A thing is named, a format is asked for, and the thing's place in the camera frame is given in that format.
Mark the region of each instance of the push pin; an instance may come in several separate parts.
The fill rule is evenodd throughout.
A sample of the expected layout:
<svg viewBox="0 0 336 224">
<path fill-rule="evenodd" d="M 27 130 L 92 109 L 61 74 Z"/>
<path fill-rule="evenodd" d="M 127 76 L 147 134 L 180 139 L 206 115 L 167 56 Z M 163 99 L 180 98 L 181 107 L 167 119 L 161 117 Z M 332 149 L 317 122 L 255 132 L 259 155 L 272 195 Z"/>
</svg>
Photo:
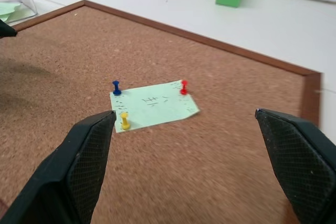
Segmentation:
<svg viewBox="0 0 336 224">
<path fill-rule="evenodd" d="M 182 83 L 182 89 L 180 90 L 180 93 L 182 95 L 186 95 L 187 94 L 186 86 L 187 86 L 188 82 L 187 81 L 182 81 L 181 83 Z"/>
<path fill-rule="evenodd" d="M 127 112 L 123 112 L 123 113 L 121 113 L 120 116 L 121 116 L 121 119 L 122 119 L 121 128 L 124 131 L 126 131 L 126 130 L 128 130 L 131 127 L 131 125 L 127 121 L 128 113 Z"/>
<path fill-rule="evenodd" d="M 119 81 L 112 81 L 112 84 L 114 85 L 114 95 L 121 95 L 121 90 L 118 88 Z"/>
</svg>

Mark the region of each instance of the white table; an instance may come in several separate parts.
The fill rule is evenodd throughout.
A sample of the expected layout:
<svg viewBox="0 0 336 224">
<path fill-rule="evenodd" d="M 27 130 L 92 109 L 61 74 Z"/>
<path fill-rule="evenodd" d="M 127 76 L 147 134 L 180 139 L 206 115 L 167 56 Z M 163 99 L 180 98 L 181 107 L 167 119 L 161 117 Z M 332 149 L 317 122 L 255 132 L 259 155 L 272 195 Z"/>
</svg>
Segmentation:
<svg viewBox="0 0 336 224">
<path fill-rule="evenodd" d="M 80 0 L 48 0 L 56 6 Z M 336 5 L 312 0 L 90 0 L 325 73 L 322 130 L 336 143 Z"/>
</svg>

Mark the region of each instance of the red push pin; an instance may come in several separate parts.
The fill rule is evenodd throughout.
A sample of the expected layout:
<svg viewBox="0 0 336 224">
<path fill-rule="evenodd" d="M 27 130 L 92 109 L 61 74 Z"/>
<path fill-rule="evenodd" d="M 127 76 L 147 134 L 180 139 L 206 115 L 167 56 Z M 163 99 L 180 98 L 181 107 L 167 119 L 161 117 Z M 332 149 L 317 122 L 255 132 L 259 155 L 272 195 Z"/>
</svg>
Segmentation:
<svg viewBox="0 0 336 224">
<path fill-rule="evenodd" d="M 187 86 L 188 82 L 187 81 L 182 81 L 182 89 L 180 90 L 180 93 L 182 95 L 186 95 L 187 94 L 187 88 L 185 86 Z"/>
</svg>

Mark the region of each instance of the cork surface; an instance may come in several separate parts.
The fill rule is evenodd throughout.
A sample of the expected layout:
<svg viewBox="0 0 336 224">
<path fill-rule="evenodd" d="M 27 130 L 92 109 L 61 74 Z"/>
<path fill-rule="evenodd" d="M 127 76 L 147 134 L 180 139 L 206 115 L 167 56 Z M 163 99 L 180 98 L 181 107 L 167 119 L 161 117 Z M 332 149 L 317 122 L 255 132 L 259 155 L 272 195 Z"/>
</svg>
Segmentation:
<svg viewBox="0 0 336 224">
<path fill-rule="evenodd" d="M 303 77 L 82 7 L 0 39 L 0 198 L 121 89 L 188 80 L 201 112 L 112 135 L 92 223 L 284 223 L 256 108 L 299 114 Z"/>
</svg>

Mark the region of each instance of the yellow push pin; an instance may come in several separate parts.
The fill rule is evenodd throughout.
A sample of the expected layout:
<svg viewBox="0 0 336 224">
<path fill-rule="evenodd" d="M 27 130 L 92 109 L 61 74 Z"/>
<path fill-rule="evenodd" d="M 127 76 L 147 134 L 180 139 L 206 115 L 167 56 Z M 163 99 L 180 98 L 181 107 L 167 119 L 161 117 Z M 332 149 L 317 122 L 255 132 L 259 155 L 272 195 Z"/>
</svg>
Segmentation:
<svg viewBox="0 0 336 224">
<path fill-rule="evenodd" d="M 121 123 L 121 128 L 126 131 L 128 130 L 131 125 L 129 124 L 129 122 L 127 121 L 127 117 L 128 117 L 128 113 L 127 112 L 123 112 L 121 113 L 121 118 L 122 118 L 122 123 Z"/>
</svg>

